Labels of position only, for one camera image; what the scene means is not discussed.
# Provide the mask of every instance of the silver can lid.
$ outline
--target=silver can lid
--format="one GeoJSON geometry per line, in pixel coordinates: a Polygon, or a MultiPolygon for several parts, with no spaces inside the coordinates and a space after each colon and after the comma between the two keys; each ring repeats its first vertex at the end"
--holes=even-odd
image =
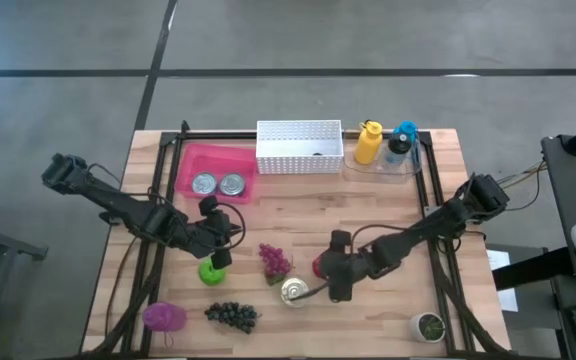
{"type": "Polygon", "coordinates": [[[297,301],[290,301],[301,294],[308,292],[308,285],[300,278],[288,278],[281,285],[281,300],[284,304],[290,307],[302,307],[306,304],[306,299],[301,299],[297,301]]]}
{"type": "Polygon", "coordinates": [[[207,195],[215,192],[217,178],[208,172],[202,172],[192,180],[192,191],[197,194],[207,195]]]}
{"type": "Polygon", "coordinates": [[[241,195],[246,187],[246,181],[239,174],[228,174],[221,179],[219,190],[229,196],[241,195]]]}

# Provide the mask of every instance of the white basket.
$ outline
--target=white basket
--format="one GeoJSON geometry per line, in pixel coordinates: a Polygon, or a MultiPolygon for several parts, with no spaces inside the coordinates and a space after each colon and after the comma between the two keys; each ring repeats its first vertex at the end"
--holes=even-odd
{"type": "Polygon", "coordinates": [[[257,121],[260,174],[321,174],[341,170],[339,120],[257,121]]]}

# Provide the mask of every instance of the pink grapes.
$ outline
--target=pink grapes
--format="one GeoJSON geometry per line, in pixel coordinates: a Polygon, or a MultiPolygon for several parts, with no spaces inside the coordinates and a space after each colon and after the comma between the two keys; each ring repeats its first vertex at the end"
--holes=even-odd
{"type": "Polygon", "coordinates": [[[261,256],[266,264],[264,271],[266,277],[280,277],[278,280],[281,281],[292,269],[292,265],[284,256],[282,249],[277,249],[266,244],[259,244],[259,256],[261,256]]]}

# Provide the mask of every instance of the gray floor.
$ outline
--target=gray floor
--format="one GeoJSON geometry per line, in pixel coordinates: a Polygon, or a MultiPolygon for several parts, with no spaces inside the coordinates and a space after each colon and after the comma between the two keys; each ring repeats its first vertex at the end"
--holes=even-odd
{"type": "MultiPolygon", "coordinates": [[[[150,67],[165,0],[0,0],[0,69],[150,67]]],[[[576,0],[181,0],[163,68],[576,68],[576,0]]],[[[121,173],[146,79],[0,78],[0,231],[50,246],[21,261],[0,314],[0,356],[78,350],[108,228],[44,188],[55,152],[121,173]]],[[[259,119],[413,120],[459,130],[470,171],[507,174],[576,131],[576,77],[159,79],[147,129],[253,128],[259,119]]],[[[548,181],[489,241],[564,241],[548,181]]],[[[510,195],[523,204],[534,183],[510,195]]],[[[555,356],[550,334],[513,347],[555,356]]]]}

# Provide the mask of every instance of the pink plastic bin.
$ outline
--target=pink plastic bin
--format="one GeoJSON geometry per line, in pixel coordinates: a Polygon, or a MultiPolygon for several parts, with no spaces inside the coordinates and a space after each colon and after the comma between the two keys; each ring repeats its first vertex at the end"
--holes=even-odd
{"type": "Polygon", "coordinates": [[[209,172],[217,178],[216,195],[219,201],[247,204],[252,198],[257,176],[255,149],[190,144],[186,146],[184,158],[179,164],[179,176],[175,182],[175,189],[185,197],[206,197],[207,195],[192,191],[192,180],[201,172],[209,172]],[[246,181],[244,192],[239,196],[228,196],[219,192],[219,182],[230,173],[238,173],[246,181]]]}

